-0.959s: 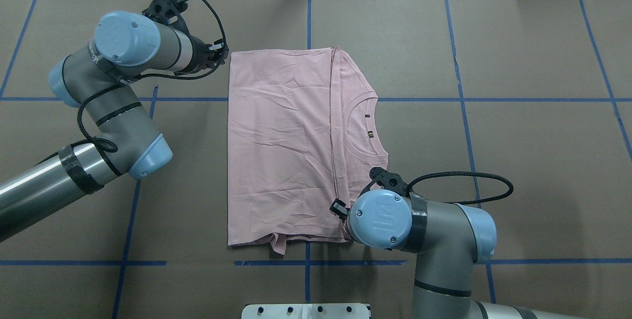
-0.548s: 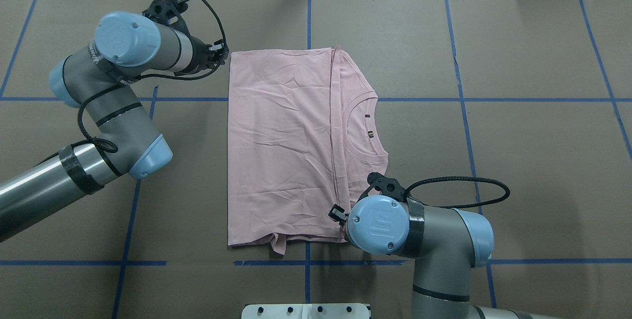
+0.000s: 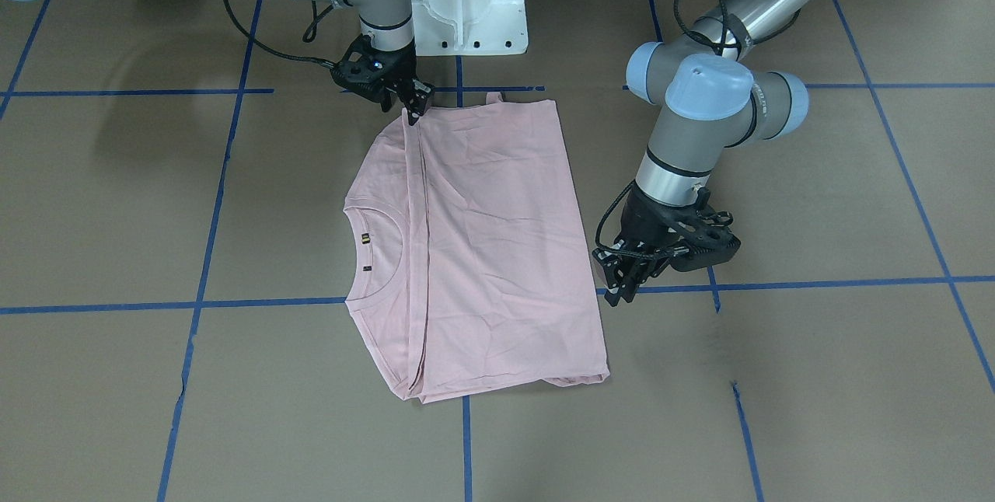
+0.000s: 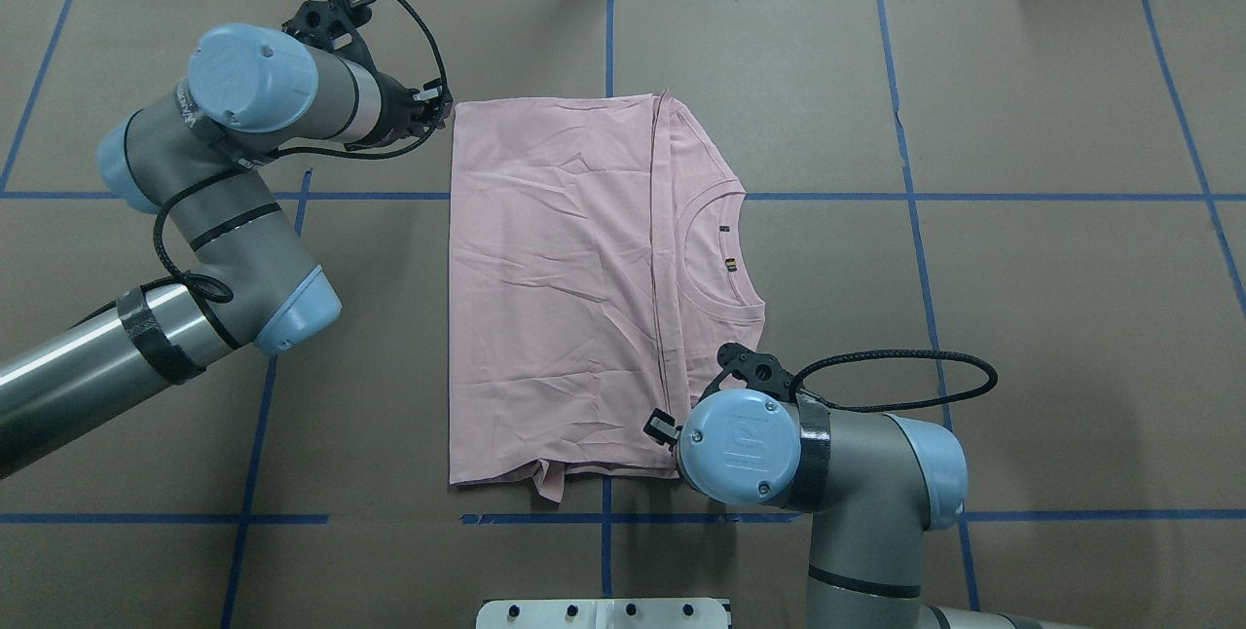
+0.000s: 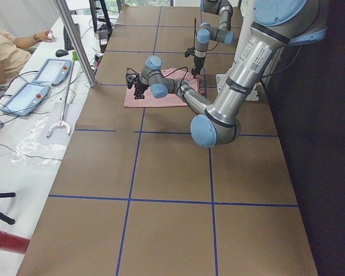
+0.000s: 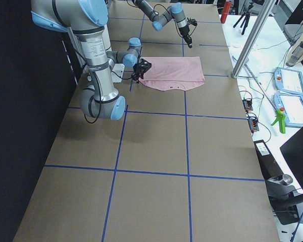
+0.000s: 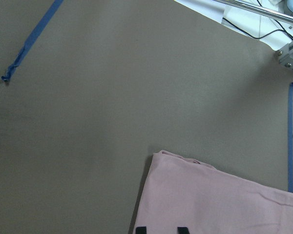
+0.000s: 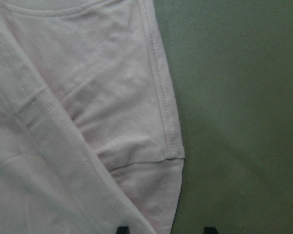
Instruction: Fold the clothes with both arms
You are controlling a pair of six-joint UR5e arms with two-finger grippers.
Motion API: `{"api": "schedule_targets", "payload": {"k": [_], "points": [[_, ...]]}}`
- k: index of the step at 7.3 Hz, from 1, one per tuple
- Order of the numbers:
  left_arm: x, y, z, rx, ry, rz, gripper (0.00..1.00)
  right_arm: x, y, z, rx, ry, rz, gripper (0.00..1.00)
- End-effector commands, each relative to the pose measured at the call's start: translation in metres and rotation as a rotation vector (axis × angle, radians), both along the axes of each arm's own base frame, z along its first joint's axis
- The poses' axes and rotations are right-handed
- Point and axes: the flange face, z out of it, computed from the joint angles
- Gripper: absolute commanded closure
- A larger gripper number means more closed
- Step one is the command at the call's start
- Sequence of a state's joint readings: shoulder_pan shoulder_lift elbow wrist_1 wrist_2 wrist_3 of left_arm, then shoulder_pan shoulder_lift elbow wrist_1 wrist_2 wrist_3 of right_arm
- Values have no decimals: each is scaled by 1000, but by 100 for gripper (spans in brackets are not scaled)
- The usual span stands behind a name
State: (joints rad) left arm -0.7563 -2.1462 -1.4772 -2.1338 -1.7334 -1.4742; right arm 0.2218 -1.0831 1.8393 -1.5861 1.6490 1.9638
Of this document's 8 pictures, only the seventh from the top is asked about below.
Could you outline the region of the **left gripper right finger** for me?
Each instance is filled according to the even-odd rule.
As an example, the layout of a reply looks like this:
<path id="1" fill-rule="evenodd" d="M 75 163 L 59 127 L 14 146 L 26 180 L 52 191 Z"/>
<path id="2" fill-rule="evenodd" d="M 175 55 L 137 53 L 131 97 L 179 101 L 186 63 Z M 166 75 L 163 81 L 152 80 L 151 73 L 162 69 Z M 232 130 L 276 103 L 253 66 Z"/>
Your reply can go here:
<path id="1" fill-rule="evenodd" d="M 189 234 L 188 227 L 177 227 L 178 234 Z"/>

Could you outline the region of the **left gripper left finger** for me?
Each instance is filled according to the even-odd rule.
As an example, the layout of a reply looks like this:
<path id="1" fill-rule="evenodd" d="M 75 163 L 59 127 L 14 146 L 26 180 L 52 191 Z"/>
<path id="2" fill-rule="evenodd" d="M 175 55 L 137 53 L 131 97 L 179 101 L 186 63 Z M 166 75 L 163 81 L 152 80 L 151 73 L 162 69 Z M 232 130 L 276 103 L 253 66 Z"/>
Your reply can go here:
<path id="1" fill-rule="evenodd" d="M 146 226 L 136 227 L 135 234 L 147 234 Z"/>

